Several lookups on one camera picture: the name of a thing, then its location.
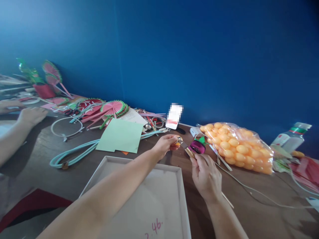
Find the forearm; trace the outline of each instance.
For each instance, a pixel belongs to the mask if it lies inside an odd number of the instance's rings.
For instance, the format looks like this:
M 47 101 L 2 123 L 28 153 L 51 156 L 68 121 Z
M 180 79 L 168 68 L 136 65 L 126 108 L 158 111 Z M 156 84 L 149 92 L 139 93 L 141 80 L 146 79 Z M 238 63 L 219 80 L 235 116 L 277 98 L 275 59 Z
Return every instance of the forearm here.
M 217 239 L 248 239 L 234 211 L 223 198 L 220 203 L 207 203 Z
M 31 129 L 31 124 L 17 122 L 6 134 L 0 137 L 0 167 L 24 143 Z
M 72 203 L 39 238 L 95 238 L 159 161 L 152 150 L 111 173 Z

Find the table surface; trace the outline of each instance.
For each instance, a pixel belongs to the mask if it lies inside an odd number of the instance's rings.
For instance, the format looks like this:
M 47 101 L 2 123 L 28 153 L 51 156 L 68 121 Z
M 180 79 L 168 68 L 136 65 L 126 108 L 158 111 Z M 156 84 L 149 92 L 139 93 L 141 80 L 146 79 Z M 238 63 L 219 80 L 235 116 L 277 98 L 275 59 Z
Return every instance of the table surface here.
M 51 124 L 61 117 L 63 116 L 46 117 L 35 127 L 26 139 L 27 143 L 21 146 L 0 168 L 0 173 L 74 201 L 79 197 L 104 156 L 134 159 L 151 149 L 158 140 L 157 136 L 142 140 L 137 154 L 124 155 L 120 151 L 113 153 L 95 150 L 67 170 L 55 169 L 49 165 L 52 158 L 83 143 L 99 139 L 102 134 L 99 129 L 83 131 L 69 138 L 67 142 L 63 142 L 62 137 L 55 136 L 50 131 Z M 17 115 L 0 117 L 0 120 L 16 119 Z M 181 126 L 181 128 L 187 132 L 182 138 L 189 145 L 193 140 L 189 127 Z M 66 135 L 78 129 L 78 123 L 70 124 L 68 120 L 62 120 L 54 128 L 57 133 Z M 206 153 L 212 158 L 216 157 L 209 147 Z M 182 168 L 192 237 L 215 238 L 205 202 L 193 183 L 192 165 L 186 152 L 182 149 L 168 152 L 159 163 Z M 310 194 L 300 189 L 286 173 L 275 173 L 269 176 L 237 167 L 232 168 L 231 174 L 240 182 L 266 194 L 281 205 L 309 206 L 304 198 Z M 319 213 L 316 210 L 276 206 L 262 195 L 243 188 L 225 172 L 221 171 L 221 173 L 222 190 L 234 205 L 234 211 L 249 238 L 317 238 L 319 235 Z

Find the hand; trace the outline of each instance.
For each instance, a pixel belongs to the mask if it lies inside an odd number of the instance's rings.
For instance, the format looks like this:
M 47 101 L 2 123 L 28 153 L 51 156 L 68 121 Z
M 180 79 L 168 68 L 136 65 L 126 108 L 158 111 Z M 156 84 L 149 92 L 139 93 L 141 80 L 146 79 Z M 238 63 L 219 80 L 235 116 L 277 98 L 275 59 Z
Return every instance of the hand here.
M 178 150 L 179 145 L 174 144 L 174 142 L 177 141 L 177 137 L 178 135 L 175 134 L 167 134 L 162 136 L 157 141 L 157 143 L 151 150 L 159 154 L 159 160 L 161 160 L 168 151 Z
M 46 117 L 47 113 L 48 111 L 41 107 L 26 108 L 21 111 L 18 122 L 34 127 Z
M 8 114 L 15 111 L 21 111 L 26 106 L 20 101 L 0 101 L 0 115 Z
M 206 204 L 218 203 L 222 200 L 222 175 L 211 157 L 206 154 L 195 154 L 190 158 L 193 165 L 194 184 L 204 198 Z

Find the plastic bag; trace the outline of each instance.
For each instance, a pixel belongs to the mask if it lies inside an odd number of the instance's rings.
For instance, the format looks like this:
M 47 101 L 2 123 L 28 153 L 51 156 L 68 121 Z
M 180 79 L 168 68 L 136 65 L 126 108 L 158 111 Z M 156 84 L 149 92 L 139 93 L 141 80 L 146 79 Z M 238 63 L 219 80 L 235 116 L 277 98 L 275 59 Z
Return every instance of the plastic bag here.
M 200 130 L 228 164 L 272 174 L 273 151 L 257 133 L 224 122 L 203 125 Z

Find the bottle cap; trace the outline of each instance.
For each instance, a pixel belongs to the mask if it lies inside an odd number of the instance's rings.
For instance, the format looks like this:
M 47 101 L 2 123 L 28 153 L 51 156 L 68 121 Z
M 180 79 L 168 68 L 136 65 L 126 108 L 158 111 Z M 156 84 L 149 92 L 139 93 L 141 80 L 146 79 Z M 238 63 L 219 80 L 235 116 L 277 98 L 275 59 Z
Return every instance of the bottle cap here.
M 297 122 L 297 123 L 295 123 L 295 127 L 303 128 L 303 129 L 310 129 L 312 127 L 312 125 L 311 124 Z

